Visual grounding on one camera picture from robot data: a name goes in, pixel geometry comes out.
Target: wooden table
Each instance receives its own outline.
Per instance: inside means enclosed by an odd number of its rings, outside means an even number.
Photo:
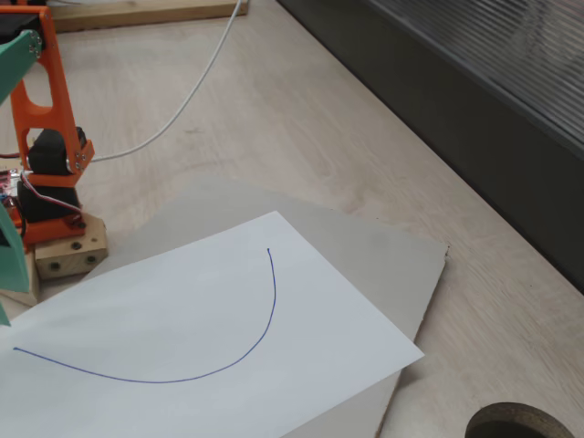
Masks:
[[[98,154],[137,144],[172,115],[224,24],[59,37],[76,119]],[[43,80],[36,70],[27,84],[47,103]],[[0,141],[0,151],[16,150],[7,103]],[[92,164],[78,191],[105,220],[114,251],[200,173],[450,246],[418,338],[426,357],[403,374],[382,436],[462,438],[479,408],[505,401],[536,406],[584,435],[584,297],[273,0],[255,0],[238,18],[167,135]]]

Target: wooden plank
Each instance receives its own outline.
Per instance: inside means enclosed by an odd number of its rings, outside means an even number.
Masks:
[[[28,269],[28,281],[30,288],[28,293],[13,292],[11,290],[0,290],[0,295],[12,298],[14,301],[33,307],[40,300],[40,285],[38,284],[37,268],[35,267],[35,252],[29,251],[26,254],[26,268]]]
[[[103,221],[91,214],[83,214],[83,218],[85,235],[36,245],[36,269],[43,280],[87,273],[108,256]]]
[[[71,32],[226,17],[234,12],[236,4],[236,0],[130,0],[55,6],[52,14],[58,32]],[[249,0],[244,0],[239,15],[247,14],[248,7]]]

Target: dark wall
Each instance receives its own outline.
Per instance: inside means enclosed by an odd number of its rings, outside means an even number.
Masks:
[[[359,0],[278,0],[584,292],[584,153]]]

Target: white paper sheet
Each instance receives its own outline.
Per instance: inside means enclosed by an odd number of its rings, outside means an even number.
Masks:
[[[0,330],[0,430],[276,438],[421,356],[271,213],[83,282]]]

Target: drawn curve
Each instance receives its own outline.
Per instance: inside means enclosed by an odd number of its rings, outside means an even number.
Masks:
[[[272,259],[272,253],[270,253],[270,248],[267,248],[267,254],[268,254],[269,258],[270,258],[270,265],[272,267],[272,279],[274,280],[274,304],[272,305],[272,312],[270,313],[270,318],[267,321],[266,329],[264,330],[264,333],[262,333],[262,336],[260,336],[260,338],[254,344],[254,346],[251,349],[249,349],[246,354],[244,354],[241,358],[239,358],[235,362],[230,363],[229,365],[226,365],[226,366],[220,368],[219,370],[207,372],[206,374],[203,374],[201,376],[191,377],[191,378],[188,378],[188,379],[179,379],[177,381],[137,381],[137,380],[133,380],[133,379],[123,379],[121,377],[108,376],[106,374],[100,374],[100,373],[94,372],[94,371],[83,370],[82,368],[74,367],[73,365],[68,365],[67,363],[63,363],[63,362],[59,362],[58,360],[54,360],[54,359],[51,359],[51,358],[47,358],[47,357],[42,356],[40,354],[36,354],[36,353],[34,353],[32,351],[27,351],[25,349],[20,349],[19,347],[14,347],[14,350],[21,351],[23,353],[29,354],[30,356],[34,356],[36,358],[39,358],[39,359],[42,359],[42,360],[46,360],[48,362],[52,362],[52,363],[55,363],[57,365],[61,365],[61,366],[66,367],[66,368],[70,368],[72,370],[85,372],[85,373],[91,374],[93,376],[102,377],[104,379],[111,379],[113,381],[127,381],[129,383],[166,384],[166,383],[181,383],[181,382],[184,382],[184,381],[198,381],[199,379],[203,379],[205,377],[212,376],[214,374],[217,374],[218,372],[221,372],[221,371],[224,371],[224,370],[227,370],[227,369],[233,367],[234,365],[238,364],[243,359],[245,359],[247,356],[249,356],[249,354],[264,339],[264,337],[267,334],[267,331],[270,329],[270,325],[272,324],[272,318],[274,317],[274,310],[276,309],[276,274],[274,273],[274,260]]]

